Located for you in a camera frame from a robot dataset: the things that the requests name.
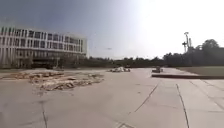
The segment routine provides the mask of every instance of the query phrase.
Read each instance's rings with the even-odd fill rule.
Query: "tree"
[[[209,50],[211,48],[219,48],[219,44],[214,39],[206,40],[202,44],[202,50]]]

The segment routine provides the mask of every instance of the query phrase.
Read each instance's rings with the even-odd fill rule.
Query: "concrete pavement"
[[[24,80],[0,80],[0,127],[224,127],[224,80],[151,78],[151,69],[98,72],[102,83],[42,96]]]

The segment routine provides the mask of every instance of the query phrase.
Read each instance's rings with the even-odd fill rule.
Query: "white building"
[[[0,67],[26,67],[35,58],[78,60],[87,54],[87,39],[36,29],[0,24]]]

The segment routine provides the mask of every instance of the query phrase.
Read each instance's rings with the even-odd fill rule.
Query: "pavement joint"
[[[213,84],[210,84],[210,83],[208,83],[207,81],[205,81],[205,80],[202,80],[204,83],[206,83],[206,84],[208,84],[208,85],[210,85],[210,86],[213,86],[213,87],[215,87],[215,88],[217,88],[217,89],[219,89],[220,91],[224,91],[222,88],[219,88],[219,87],[217,87],[217,86],[215,86],[215,85],[213,85]]]
[[[203,91],[201,88],[198,87],[198,85],[194,84],[192,81],[190,81],[190,83],[192,85],[194,85],[196,88],[198,88],[204,95],[206,95],[209,100],[211,100],[212,102],[214,102],[216,105],[219,106],[219,108],[221,108],[224,111],[224,107],[222,105],[220,105],[218,102],[214,101],[212,97],[210,97],[205,91]]]
[[[178,92],[179,92],[179,96],[180,96],[180,99],[181,99],[181,102],[182,102],[182,105],[183,105],[184,115],[185,115],[186,122],[187,122],[187,127],[189,128],[189,121],[188,121],[188,117],[187,117],[186,107],[185,107],[185,105],[184,105],[184,100],[183,100],[182,95],[181,95],[181,93],[180,93],[180,89],[179,89],[178,84],[176,84],[176,86],[177,86],[177,90],[178,90]]]
[[[142,102],[142,104],[135,110],[135,112],[137,112],[142,105],[144,105],[146,103],[146,101],[151,97],[152,93],[156,90],[156,88],[159,86],[159,84],[161,83],[161,80],[156,84],[156,86],[153,88],[153,90],[149,93],[148,97],[146,97],[146,99]]]

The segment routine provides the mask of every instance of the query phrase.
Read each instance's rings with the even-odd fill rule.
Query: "debris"
[[[118,67],[109,70],[109,72],[130,72],[131,70],[129,68],[124,68],[124,67]]]
[[[5,78],[29,79],[30,83],[36,84],[40,90],[53,91],[71,89],[76,86],[86,86],[103,81],[103,75],[95,73],[72,73],[47,70],[31,71],[10,74]]]

